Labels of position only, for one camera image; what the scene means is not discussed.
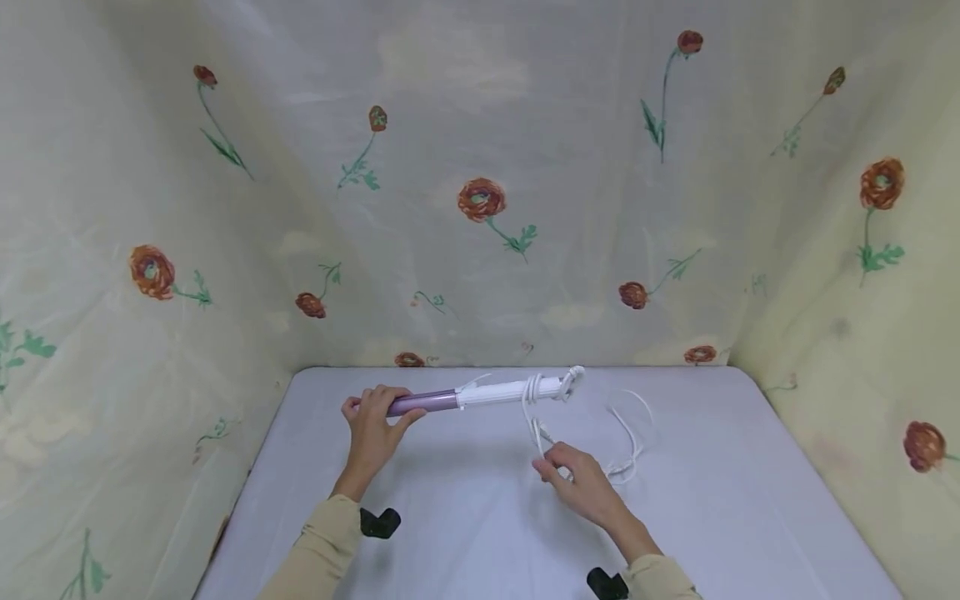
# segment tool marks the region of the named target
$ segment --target hand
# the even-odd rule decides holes
[[[557,467],[573,473],[573,481],[564,479]],[[646,525],[630,512],[595,458],[557,442],[543,458],[534,461],[534,468],[566,506],[607,532],[627,564],[647,554],[662,554]]]
[[[557,467],[566,467],[573,473],[573,481],[567,481]],[[572,445],[557,442],[534,461],[540,479],[557,490],[563,504],[574,513],[603,528],[623,513],[629,513],[607,475],[596,459]]]
[[[419,409],[406,413],[395,425],[387,422],[393,401],[409,394],[406,388],[378,385],[375,390],[364,390],[361,397],[347,398],[340,412],[350,426],[350,452],[331,496],[341,493],[360,501],[374,476],[394,455],[407,428],[426,414]]]

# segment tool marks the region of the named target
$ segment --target floral fabric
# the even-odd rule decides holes
[[[960,588],[946,0],[12,6],[0,597],[189,598],[310,365],[730,362]]]

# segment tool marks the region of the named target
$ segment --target beige sleeve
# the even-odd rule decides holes
[[[684,570],[669,557],[641,556],[623,572],[631,600],[703,600]]]
[[[359,544],[359,505],[339,494],[321,502],[257,600],[330,600]]]

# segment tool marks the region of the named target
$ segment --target fabric backdrop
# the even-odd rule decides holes
[[[960,588],[960,8],[2,11],[0,597],[188,598],[309,365],[730,362]]]

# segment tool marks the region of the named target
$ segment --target red flower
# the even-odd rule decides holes
[[[910,459],[910,467],[918,473],[926,473],[940,466],[947,456],[947,440],[944,439],[944,434],[930,423],[915,420],[906,427],[903,451]]]
[[[210,89],[213,89],[217,84],[217,77],[213,74],[213,71],[201,64],[193,67],[193,76],[197,78],[198,82]]]
[[[838,66],[830,73],[827,83],[824,85],[824,95],[829,96],[840,89],[843,82],[847,80],[847,71],[842,66]]]
[[[686,30],[677,37],[677,48],[685,57],[697,54],[704,47],[704,37],[697,32]]]
[[[890,156],[867,167],[860,175],[860,203],[864,208],[890,210],[903,191],[903,163]]]
[[[474,223],[500,214],[507,207],[503,188],[486,178],[467,181],[457,196],[457,207]]]
[[[394,364],[398,367],[425,367],[423,359],[413,352],[401,352],[394,357]]]
[[[137,246],[127,260],[133,283],[144,296],[169,300],[174,296],[174,264],[156,246]]]
[[[370,120],[370,131],[379,133],[387,129],[387,111],[379,106],[374,106],[367,114]]]
[[[717,357],[717,348],[713,346],[697,346],[684,352],[684,360],[691,365],[708,363]]]
[[[303,311],[303,314],[307,317],[312,317],[314,319],[323,319],[326,317],[324,303],[309,292],[303,292],[297,296],[297,307]]]
[[[619,287],[620,301],[630,306],[634,310],[639,310],[647,305],[647,290],[641,283],[636,281],[627,281]]]

